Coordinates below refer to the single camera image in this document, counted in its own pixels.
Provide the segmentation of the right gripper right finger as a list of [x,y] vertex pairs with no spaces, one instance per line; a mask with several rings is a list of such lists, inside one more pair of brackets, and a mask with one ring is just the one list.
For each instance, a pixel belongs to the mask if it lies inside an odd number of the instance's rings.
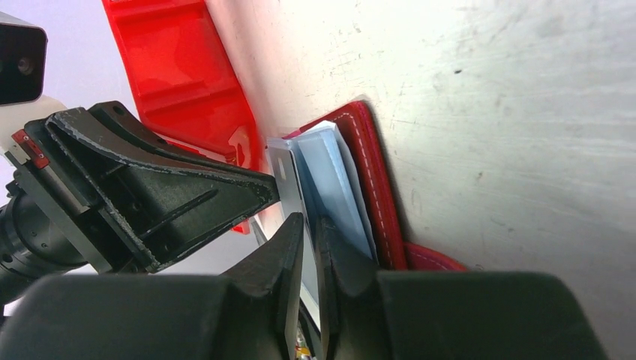
[[327,359],[605,359],[557,277],[519,271],[387,271],[334,221],[316,221]]

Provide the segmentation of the dark grey credit card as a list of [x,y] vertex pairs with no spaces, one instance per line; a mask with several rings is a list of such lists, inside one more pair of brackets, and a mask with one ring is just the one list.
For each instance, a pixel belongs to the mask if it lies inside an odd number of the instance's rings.
[[268,138],[266,143],[268,159],[279,191],[283,215],[286,217],[299,212],[304,217],[301,300],[311,317],[316,320],[320,315],[317,267],[314,259],[314,246],[311,241],[311,229],[308,224],[308,211],[299,177],[298,158],[290,140]]

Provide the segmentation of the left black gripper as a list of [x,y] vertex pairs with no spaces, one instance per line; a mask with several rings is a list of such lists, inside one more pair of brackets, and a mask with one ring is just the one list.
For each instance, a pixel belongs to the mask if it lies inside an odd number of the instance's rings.
[[179,148],[118,101],[25,123],[1,207],[1,303],[49,275],[162,271],[280,199],[270,175]]

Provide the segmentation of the red leather card holder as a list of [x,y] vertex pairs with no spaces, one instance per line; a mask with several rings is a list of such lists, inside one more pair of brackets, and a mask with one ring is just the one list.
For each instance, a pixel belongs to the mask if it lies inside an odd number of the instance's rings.
[[370,107],[363,100],[354,100],[283,138],[295,139],[323,121],[337,125],[352,152],[381,267],[391,270],[466,271],[465,265],[443,253],[403,240],[387,166]]

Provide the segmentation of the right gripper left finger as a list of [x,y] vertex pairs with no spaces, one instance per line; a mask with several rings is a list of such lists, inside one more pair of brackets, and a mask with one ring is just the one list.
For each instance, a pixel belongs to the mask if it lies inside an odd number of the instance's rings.
[[219,275],[64,275],[1,328],[3,359],[293,359],[305,219]]

